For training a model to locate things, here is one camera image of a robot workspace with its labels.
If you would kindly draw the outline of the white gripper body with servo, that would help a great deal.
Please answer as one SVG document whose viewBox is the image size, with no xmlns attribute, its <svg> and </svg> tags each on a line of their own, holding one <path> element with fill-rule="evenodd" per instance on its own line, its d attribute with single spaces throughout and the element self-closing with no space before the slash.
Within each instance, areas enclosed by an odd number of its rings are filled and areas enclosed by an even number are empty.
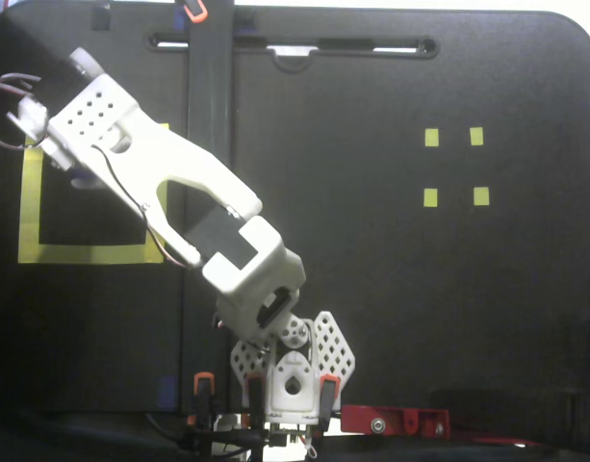
<svg viewBox="0 0 590 462">
<path fill-rule="evenodd" d="M 76 158 L 76 156 L 58 142 L 52 143 L 50 147 L 50 157 L 58 168 L 63 171 L 84 168 L 84 165 Z"/>
</svg>

